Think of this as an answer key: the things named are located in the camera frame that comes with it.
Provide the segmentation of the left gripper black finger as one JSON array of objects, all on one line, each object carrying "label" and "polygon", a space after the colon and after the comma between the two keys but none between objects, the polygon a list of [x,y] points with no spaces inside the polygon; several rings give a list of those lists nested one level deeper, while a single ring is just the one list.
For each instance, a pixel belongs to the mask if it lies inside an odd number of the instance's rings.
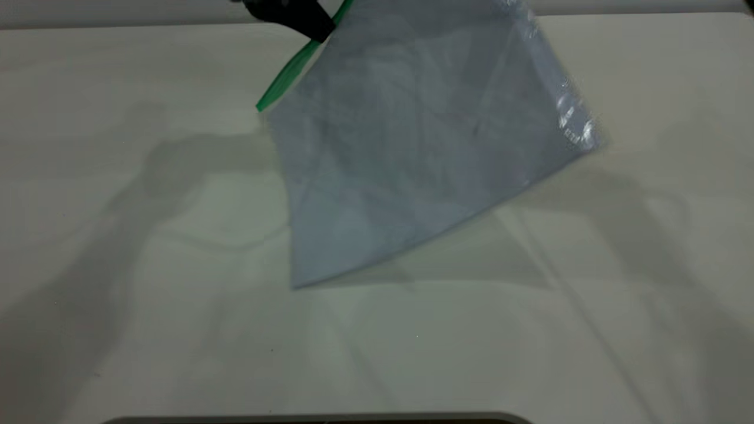
[{"label": "left gripper black finger", "polygon": [[292,29],[313,41],[323,43],[336,29],[336,23],[318,1],[241,1],[249,14],[262,22]]}]

